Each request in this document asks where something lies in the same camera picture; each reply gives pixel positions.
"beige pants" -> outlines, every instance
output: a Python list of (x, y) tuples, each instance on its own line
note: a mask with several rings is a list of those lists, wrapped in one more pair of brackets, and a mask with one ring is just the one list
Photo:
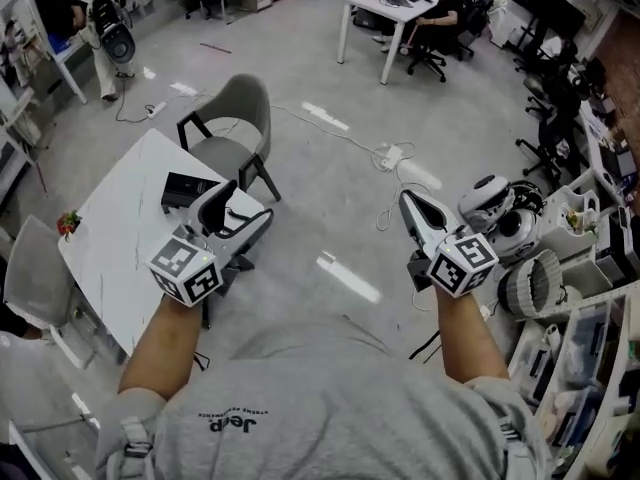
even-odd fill
[(80, 31), (82, 39), (91, 44), (93, 49), (93, 60), (96, 65), (96, 73), (98, 74), (98, 82), (100, 83), (100, 97), (117, 95), (118, 89), (121, 88), (122, 82), (116, 85), (116, 73), (125, 73), (133, 75), (133, 62), (129, 61), (125, 64), (116, 64), (111, 57), (107, 55), (105, 49), (100, 45), (100, 39), (95, 32), (93, 23)]

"chair backrest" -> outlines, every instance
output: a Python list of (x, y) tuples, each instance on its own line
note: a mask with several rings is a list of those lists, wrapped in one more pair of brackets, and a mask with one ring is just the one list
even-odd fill
[(212, 119), (233, 117), (255, 126), (262, 139), (256, 153), (263, 161), (271, 151), (271, 106), (262, 81), (252, 75), (234, 75), (210, 101), (196, 108), (195, 113), (207, 123)]
[(73, 278), (58, 250), (58, 235), (29, 215), (16, 238), (4, 299), (22, 311), (61, 327), (67, 320)]

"white desk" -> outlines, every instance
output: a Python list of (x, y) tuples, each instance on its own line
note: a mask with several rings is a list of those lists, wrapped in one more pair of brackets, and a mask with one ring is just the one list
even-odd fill
[(602, 155), (600, 154), (600, 141), (608, 138), (610, 131), (593, 114), (588, 101), (583, 101), (580, 105), (580, 124), (584, 128), (584, 134), (587, 138), (590, 167), (577, 177), (569, 185), (569, 188), (573, 190), (581, 187), (588, 180), (595, 178), (618, 205), (626, 206), (622, 190), (615, 185), (613, 176), (605, 169), (602, 163)]
[[(160, 207), (169, 172), (225, 181), (151, 129), (78, 210), (82, 223), (69, 242), (61, 238), (58, 243), (80, 289), (129, 355), (163, 293), (145, 260), (179, 224), (177, 216), (165, 215)], [(246, 216), (264, 210), (240, 190), (234, 192), (227, 206)]]
[(412, 3), (413, 7), (395, 7), (389, 4), (385, 5), (380, 0), (344, 0), (344, 2), (340, 44), (338, 46), (338, 63), (340, 64), (344, 63), (344, 50), (347, 47), (347, 32), (349, 30), (349, 18), (351, 17), (352, 6), (366, 9), (367, 11), (371, 11), (374, 14), (384, 16), (396, 22), (396, 30), (393, 34), (393, 40), (391, 41), (391, 49), (389, 50), (387, 62), (385, 62), (384, 69), (382, 70), (382, 78), (380, 78), (380, 83), (382, 84), (387, 83), (391, 65), (396, 57), (398, 46), (400, 46), (405, 24), (424, 14), (429, 9), (432, 9), (438, 3), (437, 0), (419, 0)]

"brown wall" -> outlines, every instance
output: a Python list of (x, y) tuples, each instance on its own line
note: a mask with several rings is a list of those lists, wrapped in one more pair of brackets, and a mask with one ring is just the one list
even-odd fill
[[(640, 20), (618, 13), (596, 56), (607, 70), (606, 92), (616, 104), (615, 129), (624, 130), (640, 166)], [(637, 215), (639, 210), (640, 197), (636, 197)]]

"white plastic chair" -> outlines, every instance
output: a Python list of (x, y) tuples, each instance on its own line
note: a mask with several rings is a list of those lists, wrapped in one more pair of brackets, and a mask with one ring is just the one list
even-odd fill
[(4, 281), (5, 302), (50, 325), (69, 360), (87, 367), (95, 351), (72, 325), (70, 311), (81, 297), (58, 250), (58, 235), (29, 215), (16, 238)]

